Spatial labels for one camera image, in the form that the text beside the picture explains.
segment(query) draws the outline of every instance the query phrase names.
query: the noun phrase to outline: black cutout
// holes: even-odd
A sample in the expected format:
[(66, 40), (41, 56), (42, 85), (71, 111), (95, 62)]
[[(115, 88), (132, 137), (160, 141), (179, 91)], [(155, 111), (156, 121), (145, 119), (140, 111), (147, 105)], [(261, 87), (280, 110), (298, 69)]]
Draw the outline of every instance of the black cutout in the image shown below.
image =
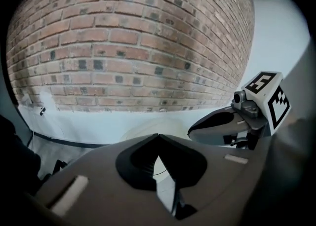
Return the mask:
[(196, 185), (207, 169), (207, 161), (201, 153), (165, 135), (154, 134), (122, 151), (116, 169), (133, 188), (156, 191), (153, 175), (158, 156), (176, 184), (172, 211), (176, 219), (182, 220), (197, 210), (184, 203), (179, 189)]
[(216, 113), (212, 116), (210, 116), (208, 119), (205, 121), (198, 123), (196, 125), (193, 125), (189, 131), (188, 134), (197, 129), (205, 129), (205, 128), (210, 128), (210, 127), (215, 127), (219, 125), (224, 125), (230, 123), (234, 119), (234, 114), (231, 112), (220, 112)]
[[(272, 118), (272, 124), (273, 124), (274, 129), (276, 129), (276, 127), (281, 123), (281, 121), (284, 119), (284, 116), (286, 115), (286, 113), (288, 112), (288, 110), (290, 108), (290, 103), (289, 103), (287, 97), (285, 97), (284, 100), (282, 98), (280, 99), (278, 97), (279, 93), (281, 93), (281, 95), (284, 94), (284, 92), (280, 86), (277, 87), (275, 93), (273, 94), (271, 99), (268, 101), (268, 106), (269, 106), (269, 110), (270, 110), (270, 114), (271, 114), (271, 118)], [(276, 118), (276, 113), (275, 113), (275, 110), (273, 108), (273, 101), (274, 100), (280, 104), (287, 104), (286, 109), (284, 110), (284, 112), (282, 113), (282, 115), (280, 116), (280, 118), (278, 120)]]
[[(262, 79), (262, 76), (265, 76), (265, 75), (266, 75), (266, 76), (269, 76), (270, 78), (269, 78), (269, 79)], [(257, 93), (259, 93), (263, 88), (265, 88), (266, 85), (268, 85), (269, 82), (270, 82), (276, 75), (277, 75), (277, 74), (274, 74), (274, 73), (261, 72), (258, 76), (256, 76), (256, 78), (255, 78), (253, 81), (251, 81), (251, 82), (246, 86), (246, 88), (247, 88), (249, 91), (251, 91), (251, 92), (257, 94)], [(259, 87), (259, 85), (256, 84), (256, 83), (258, 83), (258, 82), (263, 83), (263, 85)]]

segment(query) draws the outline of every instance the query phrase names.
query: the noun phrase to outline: white surface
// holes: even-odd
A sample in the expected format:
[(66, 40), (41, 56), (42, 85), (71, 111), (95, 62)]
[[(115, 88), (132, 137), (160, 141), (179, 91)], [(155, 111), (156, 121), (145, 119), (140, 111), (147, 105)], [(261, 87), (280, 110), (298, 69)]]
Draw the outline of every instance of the white surface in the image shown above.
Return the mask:
[(254, 0), (255, 31), (241, 86), (259, 71), (286, 77), (311, 39), (306, 19), (292, 0)]
[(138, 127), (130, 129), (122, 136), (121, 141), (154, 133), (190, 139), (187, 135), (188, 129), (182, 125), (180, 120), (173, 118), (157, 118), (146, 121)]
[(157, 196), (169, 212), (172, 211), (175, 188), (175, 182), (170, 175), (157, 183)]
[(157, 118), (177, 120), (188, 130), (196, 121), (214, 110), (216, 109), (168, 113), (86, 113), (47, 109), (40, 116), (40, 108), (19, 106), (26, 123), (35, 132), (52, 138), (87, 144), (118, 143), (126, 132)]
[[(241, 87), (242, 90), (244, 90), (246, 92), (247, 99), (250, 101), (254, 101), (257, 104), (257, 106), (260, 108), (260, 110), (262, 111), (262, 114), (268, 120), (271, 135), (273, 135), (282, 126), (282, 123), (284, 122), (284, 120), (286, 119), (287, 115), (289, 114), (289, 112), (291, 110), (291, 106), (288, 106), (287, 103), (281, 104), (280, 101), (278, 103), (276, 101), (273, 102), (273, 109), (275, 111), (274, 115), (275, 115), (276, 120), (279, 122), (278, 125), (274, 128), (273, 121), (272, 121), (273, 113), (271, 113), (268, 102), (272, 98), (272, 96), (274, 95), (276, 90), (278, 89), (278, 86), (280, 85), (280, 83), (283, 79), (282, 73), (275, 73), (275, 74), (276, 75), (272, 78), (272, 80), (269, 81), (269, 83), (266, 84), (266, 86), (263, 87), (257, 93), (252, 92), (251, 90), (249, 90), (246, 87), (253, 81), (257, 85), (256, 89), (259, 89), (261, 86), (264, 85), (264, 83), (261, 82), (261, 79), (262, 78), (270, 79), (271, 76), (264, 75), (259, 79), (259, 81), (256, 82), (255, 79), (257, 79), (257, 77), (260, 75), (260, 73), (258, 73), (250, 81), (248, 81), (244, 86)], [(283, 115), (283, 113), (285, 112), (287, 107), (289, 107), (289, 108), (288, 108), (286, 114), (283, 116), (283, 119), (279, 120), (281, 118), (281, 116)]]
[(230, 155), (230, 154), (227, 154), (224, 159), (227, 159), (227, 160), (230, 160), (230, 161), (233, 161), (233, 162), (236, 162), (236, 163), (239, 163), (239, 164), (246, 164), (248, 163), (248, 158), (243, 158), (243, 157), (237, 157), (237, 156), (234, 156), (234, 155)]
[(89, 179), (86, 176), (78, 175), (74, 183), (66, 190), (64, 195), (53, 205), (51, 211), (57, 216), (63, 217), (71, 209), (74, 203), (88, 185)]
[[(253, 46), (240, 85), (260, 71), (282, 72), (286, 77), (310, 40), (305, 18), (292, 0), (254, 0), (254, 5)], [(123, 134), (150, 120), (172, 118), (188, 129), (215, 109), (170, 113), (85, 113), (47, 109), (43, 116), (39, 116), (39, 110), (36, 110), (36, 114), (23, 106), (19, 106), (19, 110), (32, 130), (49, 137), (91, 144), (113, 144), (119, 142)]]

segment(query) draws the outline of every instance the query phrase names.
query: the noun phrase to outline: black object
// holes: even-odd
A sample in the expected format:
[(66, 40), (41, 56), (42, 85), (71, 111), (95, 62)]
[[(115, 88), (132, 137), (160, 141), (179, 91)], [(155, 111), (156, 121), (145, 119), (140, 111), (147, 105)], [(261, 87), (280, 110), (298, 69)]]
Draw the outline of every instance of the black object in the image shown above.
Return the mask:
[(3, 154), (8, 157), (5, 162), (3, 176), (5, 184), (15, 191), (28, 192), (34, 195), (41, 186), (38, 178), (40, 156), (28, 149), (15, 134), (14, 125), (0, 115), (0, 125), (3, 137)]
[(231, 112), (220, 112), (211, 115), (210, 117), (204, 119), (202, 118), (198, 122), (196, 122), (188, 131), (190, 134), (191, 131), (197, 129), (210, 128), (215, 126), (220, 126), (224, 124), (230, 123), (234, 119), (234, 113)]
[[(284, 95), (284, 92), (280, 86), (277, 87), (273, 96), (268, 101), (268, 106), (269, 106), (269, 110), (271, 113), (273, 128), (275, 129), (280, 124), (280, 122), (283, 120), (285, 114), (290, 109), (290, 103), (289, 103), (287, 97)], [(283, 111), (281, 116), (276, 115), (275, 108), (281, 108), (281, 110)]]
[(240, 102), (240, 96), (238, 94), (235, 94), (234, 95), (234, 100), (236, 103), (239, 103)]
[(44, 112), (45, 112), (45, 111), (46, 111), (46, 108), (41, 108), (41, 109), (40, 109), (40, 113), (39, 113), (39, 115), (40, 115), (40, 116), (42, 116), (42, 115), (44, 114)]
[(201, 153), (165, 135), (154, 134), (121, 152), (116, 159), (116, 169), (132, 187), (156, 191), (153, 173), (158, 156), (178, 189), (194, 186), (207, 168)]
[(60, 169), (63, 169), (67, 166), (67, 163), (64, 161), (60, 161), (59, 159), (56, 161), (55, 167), (54, 167), (54, 171), (53, 174), (57, 173), (60, 171)]
[(259, 93), (263, 88), (265, 88), (266, 85), (269, 84), (269, 82), (276, 76), (275, 73), (267, 73), (267, 72), (261, 72), (253, 81), (251, 81), (246, 88), (257, 94)]

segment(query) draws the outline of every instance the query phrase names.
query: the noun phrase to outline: black plastic part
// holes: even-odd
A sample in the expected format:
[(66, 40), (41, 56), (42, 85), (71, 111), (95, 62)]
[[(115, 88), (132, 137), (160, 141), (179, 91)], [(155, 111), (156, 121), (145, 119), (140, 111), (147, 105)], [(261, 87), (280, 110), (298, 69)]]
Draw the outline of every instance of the black plastic part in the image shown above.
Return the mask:
[(238, 94), (235, 94), (235, 95), (234, 95), (234, 101), (235, 101), (236, 103), (239, 103), (239, 102), (240, 102), (240, 96), (239, 96)]
[(54, 170), (53, 170), (53, 174), (57, 173), (60, 171), (60, 169), (63, 169), (67, 166), (66, 162), (60, 161), (59, 159), (56, 161)]
[(185, 204), (183, 207), (178, 203), (178, 206), (176, 208), (176, 214), (175, 214), (175, 218), (178, 220), (182, 220), (185, 219), (186, 217), (189, 217), (191, 215), (193, 215), (194, 213), (196, 213), (197, 210), (189, 205), (189, 204)]
[(154, 167), (152, 167), (152, 170), (150, 169), (152, 159), (157, 154), (150, 146), (146, 146), (145, 149), (142, 147), (158, 136), (158, 134), (153, 134), (147, 139), (131, 146), (122, 151), (116, 159), (115, 165), (119, 175), (133, 188), (151, 191), (157, 190), (156, 181), (153, 179)]
[(191, 131), (197, 130), (197, 129), (205, 129), (205, 128), (210, 128), (210, 127), (215, 127), (219, 125), (224, 125), (228, 124), (234, 119), (234, 113), (231, 112), (220, 112), (216, 113), (212, 116), (210, 116), (208, 119), (205, 121), (199, 123), (199, 124), (194, 124), (188, 131), (188, 134), (190, 134)]
[(39, 115), (42, 116), (45, 111), (46, 111), (46, 108), (41, 108)]
[(225, 145), (230, 145), (232, 143), (232, 141), (233, 141), (233, 138), (232, 138), (231, 135), (223, 136), (223, 138), (224, 138), (224, 144)]
[(154, 134), (122, 151), (116, 159), (116, 169), (132, 187), (156, 191), (156, 181), (152, 177), (158, 156), (178, 188), (194, 186), (207, 168), (201, 153), (165, 135)]

